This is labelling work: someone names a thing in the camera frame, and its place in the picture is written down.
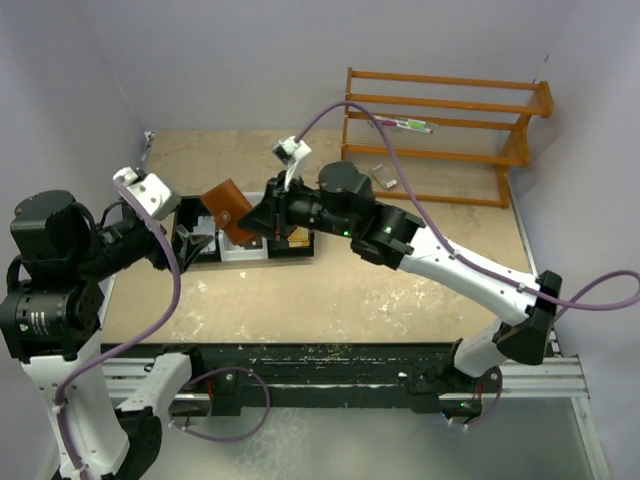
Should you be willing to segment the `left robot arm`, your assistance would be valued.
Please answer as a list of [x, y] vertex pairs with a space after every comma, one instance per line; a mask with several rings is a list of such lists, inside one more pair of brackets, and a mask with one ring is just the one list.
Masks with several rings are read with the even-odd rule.
[[204, 247], [204, 235], [182, 234], [172, 249], [162, 220], [181, 203], [165, 187], [130, 187], [123, 217], [95, 220], [65, 190], [23, 200], [10, 226], [19, 255], [6, 276], [1, 331], [9, 354], [42, 395], [60, 453], [60, 479], [139, 479], [157, 459], [175, 394], [202, 387], [206, 369], [196, 348], [157, 356], [138, 390], [114, 405], [102, 364], [101, 283], [147, 259], [179, 277]]

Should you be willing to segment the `brown leather card holder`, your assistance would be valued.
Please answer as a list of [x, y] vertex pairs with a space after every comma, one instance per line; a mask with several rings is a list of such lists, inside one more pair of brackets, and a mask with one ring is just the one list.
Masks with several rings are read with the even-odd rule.
[[233, 245], [250, 244], [256, 238], [255, 234], [242, 229], [238, 224], [252, 206], [232, 179], [227, 179], [202, 194], [200, 201]]

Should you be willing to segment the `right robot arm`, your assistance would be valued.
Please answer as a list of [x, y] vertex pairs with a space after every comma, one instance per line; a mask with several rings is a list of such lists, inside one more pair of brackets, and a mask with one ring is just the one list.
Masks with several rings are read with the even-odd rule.
[[543, 362], [561, 277], [511, 270], [459, 246], [446, 249], [423, 219], [377, 201], [371, 179], [350, 162], [323, 167], [315, 189], [280, 172], [237, 224], [270, 240], [297, 227], [346, 237], [363, 260], [433, 280], [493, 312], [492, 325], [453, 347], [444, 376], [456, 391], [507, 360]]

